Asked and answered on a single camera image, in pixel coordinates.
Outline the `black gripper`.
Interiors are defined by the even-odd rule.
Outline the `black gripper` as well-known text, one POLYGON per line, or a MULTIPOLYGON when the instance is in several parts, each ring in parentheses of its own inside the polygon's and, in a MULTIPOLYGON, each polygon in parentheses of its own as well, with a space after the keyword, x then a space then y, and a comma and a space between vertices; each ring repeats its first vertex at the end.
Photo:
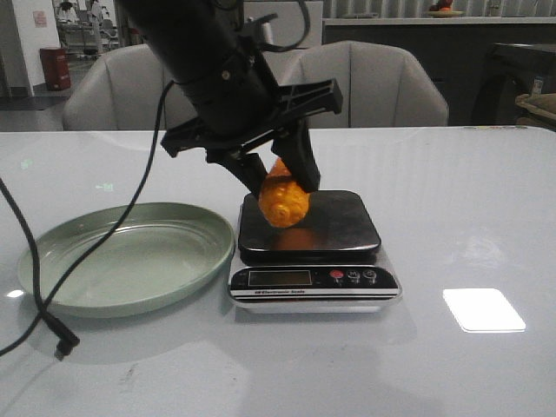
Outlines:
POLYGON ((240 43, 162 43, 161 60, 197 114, 165 134, 162 146, 171 156, 214 149, 206 151, 206 161, 224 167, 257 197, 267 176, 261 158, 232 148, 287 125, 276 132, 271 150, 305 192, 319 189, 304 117, 341 111, 334 79, 280 86, 263 56, 240 43))

